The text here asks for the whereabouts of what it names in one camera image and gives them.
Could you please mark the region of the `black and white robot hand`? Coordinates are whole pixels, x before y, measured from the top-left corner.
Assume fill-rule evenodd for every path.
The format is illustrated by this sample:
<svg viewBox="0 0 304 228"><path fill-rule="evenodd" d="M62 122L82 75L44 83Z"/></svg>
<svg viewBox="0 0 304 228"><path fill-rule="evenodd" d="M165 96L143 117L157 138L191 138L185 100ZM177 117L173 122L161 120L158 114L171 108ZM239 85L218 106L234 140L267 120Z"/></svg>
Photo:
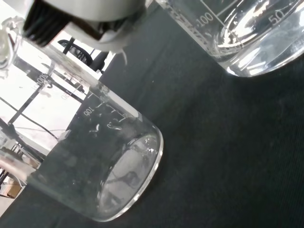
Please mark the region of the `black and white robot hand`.
<svg viewBox="0 0 304 228"><path fill-rule="evenodd" d="M143 0L34 0L23 37L45 47L64 30L95 49L119 52L130 43L146 10Z"/></svg>

